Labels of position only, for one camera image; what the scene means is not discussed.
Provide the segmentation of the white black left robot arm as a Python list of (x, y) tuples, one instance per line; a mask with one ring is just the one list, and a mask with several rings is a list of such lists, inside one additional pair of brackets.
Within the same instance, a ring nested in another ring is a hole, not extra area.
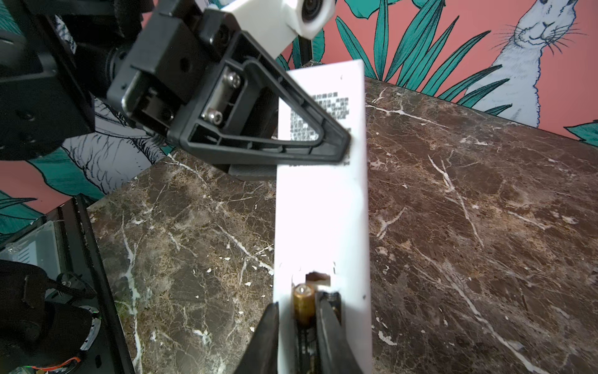
[(277, 63), (333, 1), (4, 1), (1, 158), (45, 156), (95, 129), (104, 101), (129, 126), (212, 165), (330, 165), (350, 134)]

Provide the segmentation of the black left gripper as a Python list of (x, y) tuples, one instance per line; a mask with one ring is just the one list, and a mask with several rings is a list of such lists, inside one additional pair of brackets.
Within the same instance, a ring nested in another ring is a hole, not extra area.
[(350, 134), (235, 17), (159, 1), (107, 102), (212, 165), (334, 165)]

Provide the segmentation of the white remote control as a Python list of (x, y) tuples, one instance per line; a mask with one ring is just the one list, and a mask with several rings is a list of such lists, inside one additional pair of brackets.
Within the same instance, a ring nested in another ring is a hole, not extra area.
[(277, 169), (273, 300), (280, 310), (278, 370), (295, 373), (292, 293), (317, 279), (339, 294), (341, 321), (356, 365), (372, 371), (372, 297), (364, 64), (319, 65), (291, 76), (351, 136), (338, 165)]

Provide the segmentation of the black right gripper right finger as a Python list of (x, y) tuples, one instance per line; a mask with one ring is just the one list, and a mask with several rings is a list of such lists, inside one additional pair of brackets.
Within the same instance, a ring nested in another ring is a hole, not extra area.
[(316, 337), (321, 373), (363, 373), (342, 324), (338, 292), (316, 294)]

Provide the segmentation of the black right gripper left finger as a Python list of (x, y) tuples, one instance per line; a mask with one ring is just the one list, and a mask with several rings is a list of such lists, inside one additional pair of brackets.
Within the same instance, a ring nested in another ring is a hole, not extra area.
[(279, 305), (270, 303), (256, 327), (234, 374), (277, 374)]

